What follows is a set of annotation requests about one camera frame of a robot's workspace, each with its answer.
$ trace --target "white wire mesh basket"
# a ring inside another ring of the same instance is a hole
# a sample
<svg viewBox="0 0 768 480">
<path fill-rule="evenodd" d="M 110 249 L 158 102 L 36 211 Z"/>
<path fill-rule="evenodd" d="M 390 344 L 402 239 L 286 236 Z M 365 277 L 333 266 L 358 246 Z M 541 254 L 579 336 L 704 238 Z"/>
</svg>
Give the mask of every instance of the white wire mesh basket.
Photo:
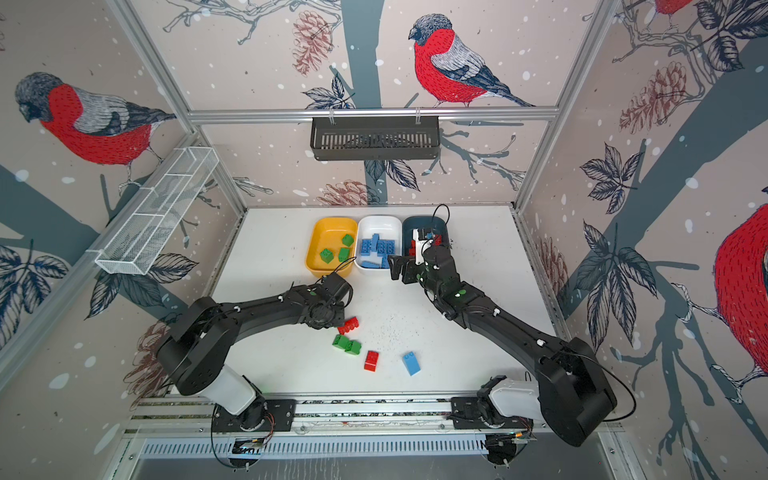
<svg viewBox="0 0 768 480">
<path fill-rule="evenodd" d="M 181 218 L 219 164 L 213 148 L 187 147 L 99 253 L 107 273 L 146 275 Z"/>
</svg>

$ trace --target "yellow bin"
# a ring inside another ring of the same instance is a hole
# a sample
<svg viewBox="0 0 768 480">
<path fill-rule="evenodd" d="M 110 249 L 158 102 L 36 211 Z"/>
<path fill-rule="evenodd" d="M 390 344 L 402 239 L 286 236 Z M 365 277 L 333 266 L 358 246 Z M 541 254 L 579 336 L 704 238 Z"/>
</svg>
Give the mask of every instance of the yellow bin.
<svg viewBox="0 0 768 480">
<path fill-rule="evenodd" d="M 352 235 L 355 238 L 355 242 L 349 247 L 341 243 L 341 239 L 347 234 Z M 315 229 L 312 232 L 310 248 L 306 252 L 306 268 L 312 272 L 314 276 L 328 275 L 340 265 L 339 251 L 342 248 L 349 248 L 349 258 L 355 256 L 356 243 L 357 222 L 351 218 L 327 217 L 318 220 L 318 222 L 315 223 Z M 323 259 L 320 258 L 320 252 L 326 248 L 333 252 L 333 260 L 331 260 L 331 263 L 325 263 L 323 262 Z M 344 268 L 340 269 L 337 273 L 341 276 L 349 275 L 349 272 L 352 271 L 352 264 L 353 262 L 348 262 Z"/>
</svg>

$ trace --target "gray floor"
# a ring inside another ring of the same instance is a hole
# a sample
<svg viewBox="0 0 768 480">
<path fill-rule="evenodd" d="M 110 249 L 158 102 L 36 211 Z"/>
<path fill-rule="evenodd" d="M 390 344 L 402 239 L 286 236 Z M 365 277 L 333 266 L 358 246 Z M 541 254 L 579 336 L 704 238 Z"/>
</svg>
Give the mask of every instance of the gray floor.
<svg viewBox="0 0 768 480">
<path fill-rule="evenodd" d="M 248 472 L 219 465 L 216 460 L 145 460 L 132 480 L 512 480 L 513 478 L 612 480 L 613 475 L 596 435 L 580 448 L 555 434 L 540 434 L 510 464 L 494 468 L 484 456 L 404 456 L 322 458 L 262 461 Z"/>
</svg>

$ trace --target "black metal basket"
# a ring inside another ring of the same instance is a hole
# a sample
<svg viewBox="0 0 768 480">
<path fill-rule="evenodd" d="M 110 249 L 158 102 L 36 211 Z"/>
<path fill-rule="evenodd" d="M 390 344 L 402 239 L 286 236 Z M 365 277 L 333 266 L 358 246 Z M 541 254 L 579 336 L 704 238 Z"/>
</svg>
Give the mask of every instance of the black metal basket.
<svg viewBox="0 0 768 480">
<path fill-rule="evenodd" d="M 312 120 L 310 146 L 318 161 L 434 160 L 440 152 L 437 117 L 357 117 Z"/>
</svg>

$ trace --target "blue toy brick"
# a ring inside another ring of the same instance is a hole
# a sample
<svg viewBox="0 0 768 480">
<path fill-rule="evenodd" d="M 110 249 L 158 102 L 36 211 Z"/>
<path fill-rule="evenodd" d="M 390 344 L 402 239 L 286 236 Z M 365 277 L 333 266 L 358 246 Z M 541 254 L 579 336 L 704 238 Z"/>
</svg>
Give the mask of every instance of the blue toy brick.
<svg viewBox="0 0 768 480">
<path fill-rule="evenodd" d="M 414 355 L 413 352 L 408 352 L 404 355 L 402 361 L 405 363 L 408 373 L 410 373 L 411 376 L 421 372 L 422 368 L 419 366 L 419 361 L 416 360 L 416 355 Z"/>
</svg>

